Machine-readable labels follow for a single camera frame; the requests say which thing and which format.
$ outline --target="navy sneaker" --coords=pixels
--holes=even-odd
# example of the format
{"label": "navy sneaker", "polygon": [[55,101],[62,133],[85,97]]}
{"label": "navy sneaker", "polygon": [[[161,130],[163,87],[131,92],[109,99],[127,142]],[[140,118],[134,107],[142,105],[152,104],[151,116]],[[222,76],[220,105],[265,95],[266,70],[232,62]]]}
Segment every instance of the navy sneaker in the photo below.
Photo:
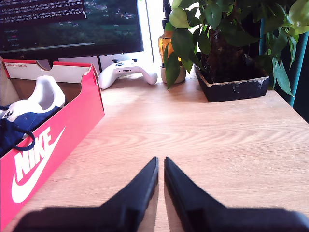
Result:
{"label": "navy sneaker", "polygon": [[[19,151],[34,147],[32,131],[63,108],[65,96],[52,76],[40,76],[32,95],[9,106],[0,107],[0,158],[12,148]],[[24,136],[32,138],[26,147],[18,147]]]}

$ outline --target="game controller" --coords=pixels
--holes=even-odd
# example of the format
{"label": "game controller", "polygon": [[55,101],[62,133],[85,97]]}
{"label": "game controller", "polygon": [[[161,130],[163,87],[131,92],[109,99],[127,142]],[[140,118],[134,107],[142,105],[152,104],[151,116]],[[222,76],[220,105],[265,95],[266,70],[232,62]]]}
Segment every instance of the game controller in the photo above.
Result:
{"label": "game controller", "polygon": [[158,79],[154,64],[138,62],[137,59],[121,62],[113,59],[112,61],[114,64],[104,69],[98,78],[100,88],[102,89],[109,88],[118,77],[132,73],[142,73],[150,85],[154,85]]}

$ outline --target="desk surface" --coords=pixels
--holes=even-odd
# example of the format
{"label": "desk surface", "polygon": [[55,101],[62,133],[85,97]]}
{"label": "desk surface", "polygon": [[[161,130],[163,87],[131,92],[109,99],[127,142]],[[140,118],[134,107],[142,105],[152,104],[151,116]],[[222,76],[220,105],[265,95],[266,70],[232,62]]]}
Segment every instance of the desk surface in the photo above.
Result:
{"label": "desk surface", "polygon": [[159,157],[156,232],[180,232],[164,185],[169,156],[226,206],[285,207],[309,217],[309,125],[275,92],[208,103],[195,76],[175,85],[120,79],[102,92],[106,116],[4,231],[29,211],[99,206]]}

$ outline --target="computer monitor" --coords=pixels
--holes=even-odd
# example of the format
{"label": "computer monitor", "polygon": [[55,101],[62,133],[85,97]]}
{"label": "computer monitor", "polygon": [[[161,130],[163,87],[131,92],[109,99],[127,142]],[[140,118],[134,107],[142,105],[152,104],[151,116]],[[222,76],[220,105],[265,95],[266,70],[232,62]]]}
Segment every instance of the computer monitor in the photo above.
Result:
{"label": "computer monitor", "polygon": [[0,55],[54,59],[143,51],[137,0],[0,0]]}

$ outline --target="shoe box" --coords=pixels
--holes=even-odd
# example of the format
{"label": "shoe box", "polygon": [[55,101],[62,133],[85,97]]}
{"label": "shoe box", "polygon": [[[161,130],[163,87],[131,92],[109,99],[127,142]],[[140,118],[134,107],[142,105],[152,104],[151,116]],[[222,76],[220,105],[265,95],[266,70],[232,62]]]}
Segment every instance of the shoe box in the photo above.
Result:
{"label": "shoe box", "polygon": [[[67,104],[34,132],[36,144],[29,151],[12,149],[0,159],[0,230],[43,185],[79,142],[103,118],[104,110],[98,73],[92,64],[54,62],[49,71],[36,61],[1,62],[2,106],[27,99],[36,78],[54,77],[64,92]],[[27,137],[18,144],[27,146]]]}

